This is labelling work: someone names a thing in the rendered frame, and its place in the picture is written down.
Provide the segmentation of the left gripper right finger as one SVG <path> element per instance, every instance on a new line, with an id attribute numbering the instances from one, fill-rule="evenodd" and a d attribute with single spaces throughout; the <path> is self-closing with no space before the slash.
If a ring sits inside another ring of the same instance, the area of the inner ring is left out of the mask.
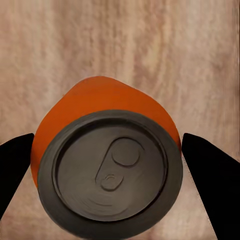
<path id="1" fill-rule="evenodd" d="M 240 163 L 206 139 L 184 133 L 181 152 L 218 240 L 240 240 Z"/>

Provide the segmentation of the can of soda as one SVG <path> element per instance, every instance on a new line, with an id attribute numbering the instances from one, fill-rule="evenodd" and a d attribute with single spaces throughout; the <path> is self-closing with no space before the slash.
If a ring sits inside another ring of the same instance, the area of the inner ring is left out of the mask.
<path id="1" fill-rule="evenodd" d="M 156 225 L 183 181 L 182 144 L 167 111 L 119 80 L 74 85 L 40 123 L 30 166 L 52 221 L 85 240 L 125 240 Z"/>

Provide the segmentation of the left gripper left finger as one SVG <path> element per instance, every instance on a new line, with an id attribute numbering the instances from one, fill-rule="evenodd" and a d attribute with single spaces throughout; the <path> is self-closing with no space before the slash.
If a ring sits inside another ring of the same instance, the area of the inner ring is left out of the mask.
<path id="1" fill-rule="evenodd" d="M 0 145 L 0 220 L 31 165 L 34 136 L 25 134 Z"/>

